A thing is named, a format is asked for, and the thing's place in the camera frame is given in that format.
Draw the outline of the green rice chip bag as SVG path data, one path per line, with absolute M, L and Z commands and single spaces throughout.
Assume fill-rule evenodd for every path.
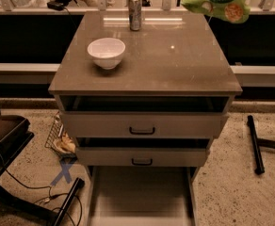
M 231 24 L 243 24 L 249 19 L 246 0 L 182 0 L 187 10 L 220 19 Z

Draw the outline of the grey drawer cabinet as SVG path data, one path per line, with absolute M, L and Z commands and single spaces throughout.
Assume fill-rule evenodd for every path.
M 114 69 L 102 69 L 88 54 L 89 44 L 102 38 L 119 39 L 126 46 Z M 228 112 L 241 87 L 202 16 L 147 10 L 142 27 L 134 32 L 127 13 L 119 10 L 85 14 L 49 90 L 61 117 L 80 96 L 226 97 Z M 92 138 L 120 138 L 70 137 L 76 148 Z M 95 168 L 126 167 L 83 166 L 89 176 L 89 191 Z M 202 166 L 173 168 L 188 168 L 193 184 Z

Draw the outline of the top drawer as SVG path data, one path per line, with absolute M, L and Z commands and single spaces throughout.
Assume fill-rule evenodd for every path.
M 61 112 L 72 137 L 210 138 L 227 119 L 226 97 L 80 96 Z

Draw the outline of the drawer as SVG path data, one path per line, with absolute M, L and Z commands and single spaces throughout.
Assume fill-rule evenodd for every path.
M 87 226 L 198 226 L 189 169 L 95 168 Z
M 92 138 L 76 148 L 86 166 L 198 167 L 207 158 L 209 139 Z
M 61 112 L 72 137 L 210 138 L 227 119 L 226 97 L 80 96 Z

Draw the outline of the middle drawer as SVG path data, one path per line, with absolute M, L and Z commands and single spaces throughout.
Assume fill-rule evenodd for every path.
M 209 139 L 92 138 L 76 148 L 86 166 L 198 167 L 207 158 Z

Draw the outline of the bottom drawer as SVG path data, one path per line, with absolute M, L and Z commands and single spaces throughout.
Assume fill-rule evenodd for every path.
M 189 169 L 95 168 L 87 226 L 198 226 Z

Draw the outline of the white ceramic bowl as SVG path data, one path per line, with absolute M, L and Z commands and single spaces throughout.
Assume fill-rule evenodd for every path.
M 87 51 L 94 64 L 110 70 L 121 63 L 125 49 L 124 42 L 119 39 L 102 38 L 91 42 Z

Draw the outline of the blue tape cross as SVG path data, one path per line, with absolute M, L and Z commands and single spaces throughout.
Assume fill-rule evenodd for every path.
M 62 158 L 59 161 L 59 165 L 61 167 L 60 172 L 57 174 L 57 176 L 54 178 L 54 180 L 51 182 L 51 186 L 56 186 L 57 183 L 64 178 L 66 183 L 69 184 L 72 181 L 72 176 L 70 174 L 70 168 L 73 166 L 73 164 L 76 162 L 76 158 Z

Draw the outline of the silver drink can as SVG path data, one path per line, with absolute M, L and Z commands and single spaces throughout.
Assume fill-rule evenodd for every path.
M 129 24 L 132 31 L 139 31 L 141 28 L 141 0 L 127 0 L 129 10 Z

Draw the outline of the black stand leg right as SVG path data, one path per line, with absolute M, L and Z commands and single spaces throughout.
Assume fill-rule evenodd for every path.
M 250 129 L 251 143 L 252 143 L 253 155 L 254 155 L 255 165 L 256 165 L 256 169 L 254 170 L 254 172 L 257 175 L 261 175 L 265 172 L 265 167 L 264 167 L 264 163 L 261 155 L 261 148 L 266 147 L 270 149 L 275 149 L 275 140 L 263 139 L 257 136 L 254 119 L 252 115 L 248 116 L 247 125 L 249 126 L 249 129 Z

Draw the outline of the black power adapter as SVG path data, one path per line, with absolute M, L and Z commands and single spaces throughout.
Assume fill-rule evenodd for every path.
M 47 7 L 49 9 L 53 9 L 53 10 L 57 10 L 57 11 L 61 11 L 64 9 L 64 6 L 62 3 L 58 3 L 56 1 L 50 1 L 47 3 Z

